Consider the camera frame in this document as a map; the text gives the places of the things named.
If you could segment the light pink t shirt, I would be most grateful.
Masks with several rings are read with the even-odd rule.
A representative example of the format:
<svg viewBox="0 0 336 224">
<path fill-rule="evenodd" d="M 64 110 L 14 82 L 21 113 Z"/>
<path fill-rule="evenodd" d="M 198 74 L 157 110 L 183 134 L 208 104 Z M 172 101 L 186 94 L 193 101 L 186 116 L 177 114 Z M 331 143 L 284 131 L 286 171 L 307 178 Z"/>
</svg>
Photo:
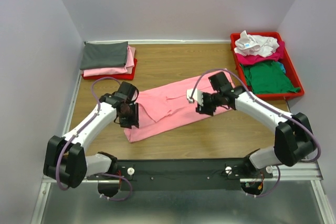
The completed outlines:
<svg viewBox="0 0 336 224">
<path fill-rule="evenodd" d="M 209 118 L 206 114 L 198 114 L 196 105 L 189 103 L 186 98 L 186 91 L 193 89 L 198 79 L 196 76 L 141 91 L 136 100 L 139 105 L 139 127 L 124 129 L 128 141 L 138 142 Z"/>
</svg>

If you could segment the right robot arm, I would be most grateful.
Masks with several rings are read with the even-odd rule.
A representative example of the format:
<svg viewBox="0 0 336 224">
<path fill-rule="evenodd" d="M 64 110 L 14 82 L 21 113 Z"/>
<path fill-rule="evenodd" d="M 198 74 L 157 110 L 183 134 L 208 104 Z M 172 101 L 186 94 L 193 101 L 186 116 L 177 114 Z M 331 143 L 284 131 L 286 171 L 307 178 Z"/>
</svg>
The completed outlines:
<svg viewBox="0 0 336 224">
<path fill-rule="evenodd" d="M 240 111 L 269 128 L 275 135 L 273 146 L 248 154 L 237 167 L 232 168 L 232 172 L 253 176 L 268 166 L 291 167 L 305 162 L 309 154 L 320 152 L 306 115 L 282 111 L 255 96 L 244 84 L 233 87 L 226 77 L 227 73 L 227 70 L 222 70 L 209 77 L 213 93 L 197 87 L 187 90 L 186 98 L 190 103 L 197 104 L 196 112 L 212 116 L 219 107 Z"/>
</svg>

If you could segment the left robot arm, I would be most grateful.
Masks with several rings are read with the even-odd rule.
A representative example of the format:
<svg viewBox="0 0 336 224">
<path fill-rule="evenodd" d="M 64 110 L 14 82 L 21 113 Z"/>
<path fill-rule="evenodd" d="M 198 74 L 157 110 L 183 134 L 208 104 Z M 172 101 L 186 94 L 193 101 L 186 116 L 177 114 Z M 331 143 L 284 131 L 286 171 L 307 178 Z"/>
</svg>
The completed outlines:
<svg viewBox="0 0 336 224">
<path fill-rule="evenodd" d="M 117 158 L 105 152 L 86 154 L 98 134 L 111 122 L 121 128 L 139 127 L 139 90 L 122 82 L 117 91 L 96 97 L 94 109 L 63 136 L 54 135 L 47 143 L 43 174 L 55 179 L 61 190 L 78 187 L 88 176 L 116 175 Z"/>
</svg>

